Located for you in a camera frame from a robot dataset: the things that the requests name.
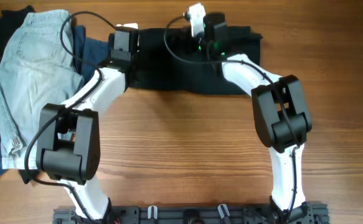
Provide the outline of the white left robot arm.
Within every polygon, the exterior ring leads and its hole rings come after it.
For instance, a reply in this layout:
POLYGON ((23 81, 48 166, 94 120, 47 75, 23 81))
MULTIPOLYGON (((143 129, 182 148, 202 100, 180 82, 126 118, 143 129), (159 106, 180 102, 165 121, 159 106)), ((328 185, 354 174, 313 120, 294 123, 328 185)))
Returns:
POLYGON ((36 166, 54 185, 67 190, 75 204, 70 223, 119 222, 96 176, 99 117, 126 91, 138 43, 136 23, 117 25, 110 34, 109 56, 103 67, 73 97, 60 105, 47 104, 40 113, 42 134, 37 141, 36 166))

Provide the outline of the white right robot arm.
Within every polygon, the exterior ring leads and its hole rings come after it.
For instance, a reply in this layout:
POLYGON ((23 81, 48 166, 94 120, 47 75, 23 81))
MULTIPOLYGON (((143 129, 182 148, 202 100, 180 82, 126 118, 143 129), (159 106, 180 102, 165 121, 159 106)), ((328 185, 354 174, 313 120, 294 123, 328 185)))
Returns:
POLYGON ((226 55, 229 38, 221 12, 205 15, 202 28, 210 61, 221 69, 224 80, 237 85, 252 99, 255 129, 270 153, 272 209, 279 221, 293 222, 306 209, 301 156, 312 128, 301 82, 294 75, 282 77, 266 71, 246 54, 226 55))

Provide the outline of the black shorts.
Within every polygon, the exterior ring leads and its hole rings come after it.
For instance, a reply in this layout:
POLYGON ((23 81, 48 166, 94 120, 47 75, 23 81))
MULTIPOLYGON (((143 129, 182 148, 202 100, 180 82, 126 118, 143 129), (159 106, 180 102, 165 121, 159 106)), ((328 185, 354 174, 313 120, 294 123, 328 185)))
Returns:
POLYGON ((218 65, 193 65, 174 58, 169 48, 180 58, 204 62, 207 55, 199 50, 189 27, 151 28, 139 32, 140 84, 132 88, 161 91, 188 91, 203 95, 242 95, 244 92, 222 77, 218 65))

